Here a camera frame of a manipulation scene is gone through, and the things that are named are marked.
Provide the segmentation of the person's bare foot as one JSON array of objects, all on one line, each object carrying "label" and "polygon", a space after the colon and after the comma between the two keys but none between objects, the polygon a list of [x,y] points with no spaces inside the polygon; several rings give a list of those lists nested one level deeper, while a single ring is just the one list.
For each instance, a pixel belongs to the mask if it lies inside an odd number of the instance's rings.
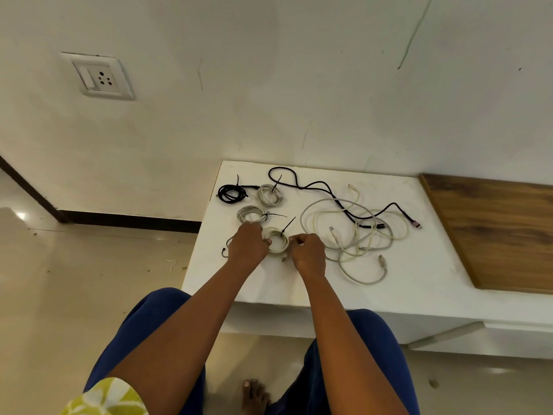
[{"label": "person's bare foot", "polygon": [[245,380],[242,387],[240,415],[265,415],[270,405],[270,394],[256,379]]}]

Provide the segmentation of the person's right forearm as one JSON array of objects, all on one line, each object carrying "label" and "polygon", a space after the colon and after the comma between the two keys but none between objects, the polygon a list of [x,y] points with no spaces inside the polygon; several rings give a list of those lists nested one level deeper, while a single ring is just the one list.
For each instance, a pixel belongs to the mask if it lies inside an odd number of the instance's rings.
[{"label": "person's right forearm", "polygon": [[301,273],[332,415],[409,415],[322,272]]}]

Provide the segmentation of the white wall socket plate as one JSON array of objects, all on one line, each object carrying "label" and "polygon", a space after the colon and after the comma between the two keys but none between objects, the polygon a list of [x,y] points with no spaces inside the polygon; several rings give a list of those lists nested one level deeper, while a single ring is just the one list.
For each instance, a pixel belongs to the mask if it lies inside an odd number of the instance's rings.
[{"label": "white wall socket plate", "polygon": [[74,70],[79,90],[88,97],[134,101],[132,84],[119,59],[112,56],[61,52],[61,57]]}]

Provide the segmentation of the person's left forearm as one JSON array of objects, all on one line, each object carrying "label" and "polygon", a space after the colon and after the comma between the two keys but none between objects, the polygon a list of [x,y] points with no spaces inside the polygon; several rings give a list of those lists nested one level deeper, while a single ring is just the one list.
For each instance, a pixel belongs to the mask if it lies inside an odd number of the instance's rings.
[{"label": "person's left forearm", "polygon": [[227,262],[108,377],[132,387],[149,415],[178,415],[197,382],[231,306],[259,261]]}]

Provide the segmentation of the dark skirting board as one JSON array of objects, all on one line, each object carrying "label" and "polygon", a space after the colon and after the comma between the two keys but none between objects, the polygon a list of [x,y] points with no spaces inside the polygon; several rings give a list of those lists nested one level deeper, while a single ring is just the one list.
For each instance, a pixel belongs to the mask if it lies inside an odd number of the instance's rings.
[{"label": "dark skirting board", "polygon": [[24,177],[17,172],[2,156],[0,169],[7,174],[20,188],[32,197],[58,223],[79,224],[103,227],[119,227],[152,231],[168,231],[198,234],[201,222],[170,218],[145,217],[135,215],[103,214],[82,211],[59,210],[42,196]]}]

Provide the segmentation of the person's left hand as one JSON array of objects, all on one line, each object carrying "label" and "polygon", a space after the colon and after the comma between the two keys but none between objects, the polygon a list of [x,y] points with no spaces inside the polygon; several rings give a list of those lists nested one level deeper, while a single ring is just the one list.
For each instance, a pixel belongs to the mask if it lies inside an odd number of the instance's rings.
[{"label": "person's left hand", "polygon": [[262,232],[260,223],[242,223],[230,244],[230,266],[244,274],[251,274],[259,266],[269,253],[263,245]]}]

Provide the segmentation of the brown wooden panel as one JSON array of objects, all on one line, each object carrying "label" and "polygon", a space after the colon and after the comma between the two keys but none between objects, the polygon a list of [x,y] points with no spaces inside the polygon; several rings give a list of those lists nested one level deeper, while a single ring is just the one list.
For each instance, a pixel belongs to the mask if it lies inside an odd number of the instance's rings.
[{"label": "brown wooden panel", "polygon": [[475,288],[553,295],[553,185],[418,179]]}]

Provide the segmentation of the blue trousers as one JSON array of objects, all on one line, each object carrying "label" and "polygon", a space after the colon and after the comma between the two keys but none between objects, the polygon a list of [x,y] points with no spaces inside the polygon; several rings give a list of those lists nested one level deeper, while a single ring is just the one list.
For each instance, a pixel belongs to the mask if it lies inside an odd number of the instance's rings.
[{"label": "blue trousers", "polygon": [[[84,388],[88,392],[152,332],[190,299],[176,288],[162,288],[145,296],[126,316],[100,355]],[[410,415],[420,415],[404,354],[385,321],[368,309],[347,311],[361,339]],[[330,415],[317,341],[308,348],[304,365],[282,397],[264,415]]]}]

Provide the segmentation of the green floral shirt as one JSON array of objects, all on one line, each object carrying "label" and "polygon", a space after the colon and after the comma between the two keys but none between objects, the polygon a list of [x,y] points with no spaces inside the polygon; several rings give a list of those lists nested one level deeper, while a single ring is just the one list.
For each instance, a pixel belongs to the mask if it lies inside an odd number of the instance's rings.
[{"label": "green floral shirt", "polygon": [[74,398],[59,415],[149,415],[139,394],[125,381],[110,377]]}]

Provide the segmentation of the person's right hand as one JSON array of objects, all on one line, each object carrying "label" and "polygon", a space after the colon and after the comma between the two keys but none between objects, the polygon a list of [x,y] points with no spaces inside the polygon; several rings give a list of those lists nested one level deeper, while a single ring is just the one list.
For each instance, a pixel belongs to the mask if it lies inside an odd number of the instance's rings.
[{"label": "person's right hand", "polygon": [[317,234],[305,234],[304,244],[289,247],[288,250],[296,270],[304,281],[325,277],[325,245]]}]

